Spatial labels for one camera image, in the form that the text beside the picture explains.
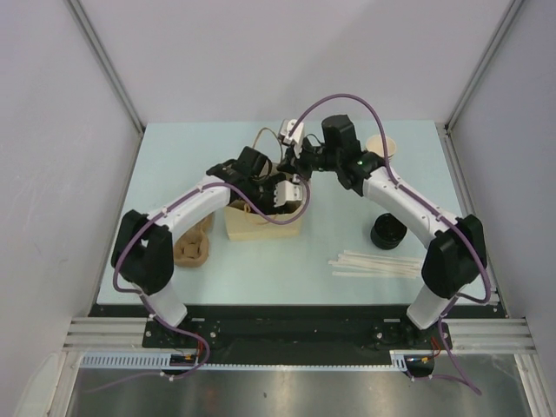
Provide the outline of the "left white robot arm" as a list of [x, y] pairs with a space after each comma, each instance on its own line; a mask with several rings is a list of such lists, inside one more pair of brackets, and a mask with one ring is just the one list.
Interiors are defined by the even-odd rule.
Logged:
[[184, 321], [187, 308], [171, 283], [175, 241], [238, 198], [246, 196], [260, 210], [271, 208], [272, 185], [263, 174], [271, 168], [268, 157], [244, 147], [237, 158], [208, 169], [195, 187], [172, 203], [150, 214], [130, 210], [123, 216], [110, 259], [113, 284], [120, 277], [131, 284], [123, 292], [140, 295], [145, 306], [164, 321], [161, 335], [171, 346], [182, 347], [192, 336], [191, 325]]

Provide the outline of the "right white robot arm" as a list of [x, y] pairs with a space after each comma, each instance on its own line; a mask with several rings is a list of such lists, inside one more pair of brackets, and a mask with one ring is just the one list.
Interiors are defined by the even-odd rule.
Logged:
[[441, 209], [403, 182], [383, 157], [362, 148], [348, 116], [329, 116], [321, 128], [324, 141], [314, 146], [303, 122], [283, 121], [278, 138], [287, 151], [279, 169], [304, 179], [316, 171], [334, 172], [344, 189], [379, 204], [419, 239], [427, 251], [423, 286], [407, 309], [410, 321], [400, 327], [400, 337], [408, 347], [422, 348], [461, 289], [486, 271], [482, 223]]

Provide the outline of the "brown paper bag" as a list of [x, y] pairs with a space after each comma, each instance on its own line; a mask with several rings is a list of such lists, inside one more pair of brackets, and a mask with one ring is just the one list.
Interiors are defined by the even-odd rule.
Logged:
[[295, 195], [295, 200], [284, 201], [284, 205], [275, 207], [275, 184], [281, 182], [281, 173], [277, 170], [277, 164], [269, 158], [255, 175], [255, 182], [263, 186], [262, 193], [270, 199], [270, 203], [266, 208], [262, 201], [255, 202], [254, 197], [250, 197], [250, 200], [265, 216], [260, 216], [242, 198], [232, 202], [224, 209], [228, 238], [239, 242], [297, 236], [301, 231], [301, 212], [307, 203], [303, 185], [297, 183], [299, 188], [288, 194]]

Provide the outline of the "brown pulp cup carrier stack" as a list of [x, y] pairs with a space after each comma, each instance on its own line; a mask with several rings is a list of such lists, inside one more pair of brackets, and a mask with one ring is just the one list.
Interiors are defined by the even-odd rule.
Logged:
[[174, 244], [174, 264], [180, 268], [199, 268], [209, 258], [209, 231], [214, 214], [205, 216], [186, 231]]

